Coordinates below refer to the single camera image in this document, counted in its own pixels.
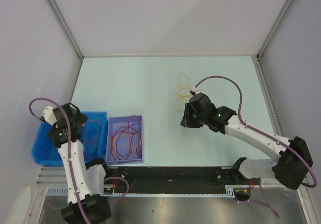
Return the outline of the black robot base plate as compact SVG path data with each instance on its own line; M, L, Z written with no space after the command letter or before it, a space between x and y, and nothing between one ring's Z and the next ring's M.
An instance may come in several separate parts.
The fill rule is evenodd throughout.
M250 186L235 167L110 167L111 177L129 183L130 194L223 194L225 187Z

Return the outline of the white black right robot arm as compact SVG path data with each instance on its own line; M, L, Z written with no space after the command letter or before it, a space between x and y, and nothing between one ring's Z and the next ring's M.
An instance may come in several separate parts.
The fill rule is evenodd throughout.
M207 126L213 132L238 138L268 156L268 159L260 160L240 158L235 163L237 168L231 172L236 184L253 178L275 179L283 186L297 190L313 165L304 139L289 139L244 124L235 111L225 106L216 108L203 93L193 95L185 104L180 125L185 128Z

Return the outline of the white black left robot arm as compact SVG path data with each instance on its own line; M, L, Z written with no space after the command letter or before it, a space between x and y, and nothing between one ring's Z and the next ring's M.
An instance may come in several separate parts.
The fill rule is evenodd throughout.
M51 125L49 137L62 159L67 185L67 206L61 209L66 223L102 223L111 218L103 184L111 172L102 158L85 162L82 130L88 116L72 105L48 106L44 120Z

